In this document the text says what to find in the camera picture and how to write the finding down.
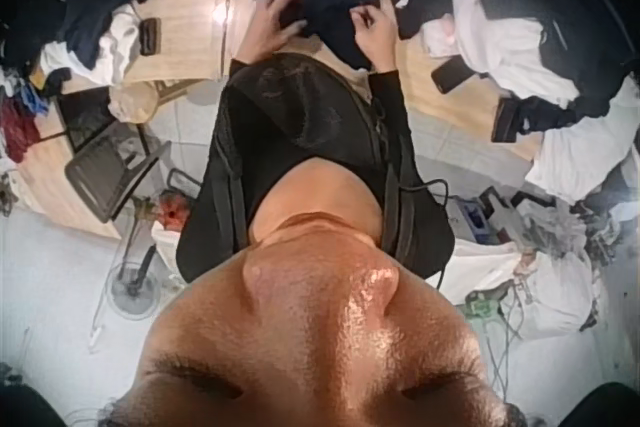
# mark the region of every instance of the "wooden board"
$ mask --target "wooden board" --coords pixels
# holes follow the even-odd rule
[[[148,0],[135,9],[142,19],[160,18],[161,46],[159,54],[132,62],[125,83],[221,77],[227,0]],[[90,81],[74,76],[63,91],[92,87]]]
[[[36,126],[45,137],[64,130],[55,106],[49,115],[37,117]],[[53,222],[105,237],[120,238],[112,222],[103,224],[78,197],[64,175],[64,168],[73,158],[66,137],[36,144],[29,148],[22,163],[18,164],[21,187],[28,189],[29,199]]]
[[[253,0],[231,0],[232,17],[227,31],[225,74],[231,58],[242,42],[253,12]],[[393,15],[389,0],[382,0],[383,9]],[[345,76],[360,93],[368,95],[367,74],[357,72],[344,64],[317,38],[297,39],[284,51],[310,55]],[[442,60],[430,58],[421,45],[420,37],[399,42],[398,69],[407,106],[432,115],[466,131],[476,138],[491,140],[491,130],[498,104],[498,89],[489,80],[474,77],[447,95],[442,95],[431,80],[431,72]],[[504,144],[518,156],[531,160],[538,152],[541,136],[528,136],[517,144]]]

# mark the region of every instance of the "person's left hand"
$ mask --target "person's left hand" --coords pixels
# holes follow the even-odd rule
[[[257,0],[256,9],[249,23],[236,59],[253,64],[280,50],[307,25],[299,20],[284,29],[280,28],[280,14],[294,0]]]

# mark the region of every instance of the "skin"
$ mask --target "skin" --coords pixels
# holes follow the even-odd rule
[[[259,0],[237,58],[264,59],[293,0]],[[352,11],[378,72],[395,26]],[[436,290],[378,248],[382,213],[348,170],[311,159],[263,200],[251,245],[154,323],[134,385],[106,425],[498,426],[475,336]]]

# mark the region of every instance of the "nose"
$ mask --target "nose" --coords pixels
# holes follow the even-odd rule
[[[321,230],[258,249],[248,256],[243,278],[257,313],[346,312],[373,326],[395,295],[399,271],[375,246]]]

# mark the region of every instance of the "floor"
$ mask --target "floor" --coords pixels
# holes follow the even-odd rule
[[[172,167],[202,178],[220,88],[219,83],[202,85],[189,98],[160,109],[149,130],[173,145],[142,190],[157,192]],[[513,154],[423,115],[412,114],[411,125],[425,180],[445,178],[453,194],[465,197],[490,185],[505,195],[523,187],[529,163]],[[146,233],[141,234],[130,258],[140,261],[150,242]],[[618,265],[605,273],[611,300],[595,328],[561,338],[514,342],[508,401],[557,423],[605,381],[635,385],[638,299],[637,292],[624,295],[629,285],[637,285],[635,247],[625,250]],[[21,367],[27,381],[69,424],[95,419],[100,408],[126,391],[151,325],[152,318],[126,321],[106,309],[97,322],[104,328],[95,347],[89,347],[101,289],[123,248],[122,242],[60,228],[24,210],[0,218],[0,360]],[[153,271],[166,277],[160,261],[154,262]],[[167,291],[162,304],[170,298]],[[494,346],[503,345],[503,331],[485,335],[474,328],[485,354],[487,338]],[[500,356],[504,349],[495,350]]]

